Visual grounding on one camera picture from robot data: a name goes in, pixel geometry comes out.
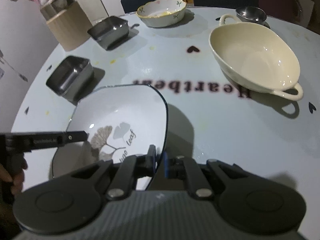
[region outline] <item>kitchen cabinet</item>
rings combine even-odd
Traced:
[[[76,0],[85,12],[92,25],[108,17],[101,0]]]

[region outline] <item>black heart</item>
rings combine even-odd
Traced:
[[[309,102],[309,111],[313,114],[313,110],[317,111],[316,107]]]
[[[191,53],[191,52],[193,52],[193,51],[199,52],[200,50],[199,50],[197,47],[195,47],[195,46],[191,46],[191,47],[189,47],[189,48],[187,49],[187,52],[188,52],[188,53]]]

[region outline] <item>human hand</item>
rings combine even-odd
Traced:
[[[23,170],[26,170],[28,168],[26,160],[23,160],[22,164],[22,170],[19,174],[13,176],[13,178],[10,176],[10,174],[7,172],[7,170],[2,166],[0,163],[0,180],[4,182],[12,182],[13,185],[11,186],[11,193],[13,195],[16,195],[18,193],[21,193],[23,182],[24,182],[24,172]]]

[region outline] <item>dish handle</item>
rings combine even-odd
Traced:
[[[225,25],[226,24],[226,19],[227,18],[232,18],[232,19],[234,19],[235,21],[236,21],[236,23],[239,23],[239,22],[241,22],[241,20],[238,18],[238,17],[236,17],[236,16],[233,16],[233,15],[231,15],[231,14],[224,14],[224,15],[222,15],[221,17],[220,17],[220,21],[219,21],[219,25],[221,26],[221,25]]]
[[[297,95],[292,95],[283,91],[279,91],[279,90],[274,90],[273,92],[271,92],[271,94],[282,97],[282,98],[286,98],[289,99],[291,101],[298,101],[300,99],[303,98],[303,89],[300,86],[299,83],[297,83],[293,88],[295,88],[298,91]]]

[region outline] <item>stainless steel square container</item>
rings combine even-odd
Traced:
[[[128,21],[110,16],[93,26],[88,33],[101,47],[108,49],[128,36]]]
[[[67,56],[48,78],[46,85],[58,96],[73,102],[78,92],[94,77],[90,60]]]

